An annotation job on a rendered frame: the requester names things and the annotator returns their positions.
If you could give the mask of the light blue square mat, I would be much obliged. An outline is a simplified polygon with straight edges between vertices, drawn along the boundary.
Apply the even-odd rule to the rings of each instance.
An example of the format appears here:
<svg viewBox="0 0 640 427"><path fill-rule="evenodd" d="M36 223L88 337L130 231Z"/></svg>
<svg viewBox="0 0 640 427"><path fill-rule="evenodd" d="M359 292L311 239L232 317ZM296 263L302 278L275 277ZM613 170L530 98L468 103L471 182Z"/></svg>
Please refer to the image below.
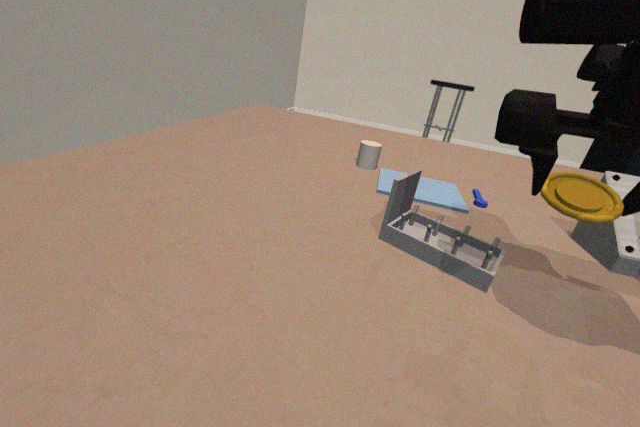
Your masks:
<svg viewBox="0 0 640 427"><path fill-rule="evenodd" d="M376 193L390 196L394 179L405 174L407 173L380 168ZM470 211L455 184L421 176L413 201L466 214Z"/></svg>

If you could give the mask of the yellow round plate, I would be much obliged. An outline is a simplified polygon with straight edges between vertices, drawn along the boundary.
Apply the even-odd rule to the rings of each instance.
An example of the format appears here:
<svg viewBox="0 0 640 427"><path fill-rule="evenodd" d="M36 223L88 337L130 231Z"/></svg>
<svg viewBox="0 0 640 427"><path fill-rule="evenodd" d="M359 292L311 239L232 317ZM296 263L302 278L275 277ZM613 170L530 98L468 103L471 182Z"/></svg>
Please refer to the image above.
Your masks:
<svg viewBox="0 0 640 427"><path fill-rule="evenodd" d="M610 186L578 173L549 175L541 195L560 213L592 223L611 222L622 215L624 208L620 196Z"/></svg>

